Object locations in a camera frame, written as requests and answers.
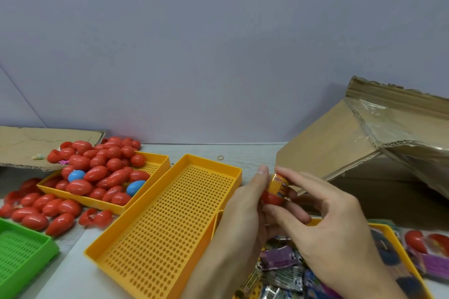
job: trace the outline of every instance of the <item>white table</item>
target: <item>white table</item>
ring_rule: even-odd
[[[224,156],[224,163],[242,168],[243,183],[247,183],[260,164],[274,169],[277,151],[282,145],[144,145],[142,151],[167,154],[175,163],[184,154],[194,154],[217,160]],[[23,181],[39,177],[36,171],[20,171]],[[20,184],[17,170],[8,170],[0,175],[0,198]],[[76,225],[70,233],[59,239],[61,255],[24,291],[21,299],[128,299],[131,298],[119,285],[83,256],[83,251],[99,235],[97,228],[84,229]],[[449,285],[426,280],[435,299],[449,298]]]

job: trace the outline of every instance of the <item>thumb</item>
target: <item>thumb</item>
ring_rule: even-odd
[[[251,198],[257,204],[264,190],[267,188],[269,181],[269,172],[266,165],[259,166],[257,173],[253,176],[251,181],[246,185],[251,192]]]
[[[301,236],[305,233],[307,228],[300,222],[292,213],[284,207],[267,204],[262,209],[263,212],[273,217],[274,221],[293,239],[296,243],[295,237]]]

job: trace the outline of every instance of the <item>perforated tray bottom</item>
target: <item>perforated tray bottom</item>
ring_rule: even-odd
[[[141,296],[165,298],[234,182],[188,165],[98,264]]]
[[[41,247],[42,243],[12,231],[0,233],[0,285]]]

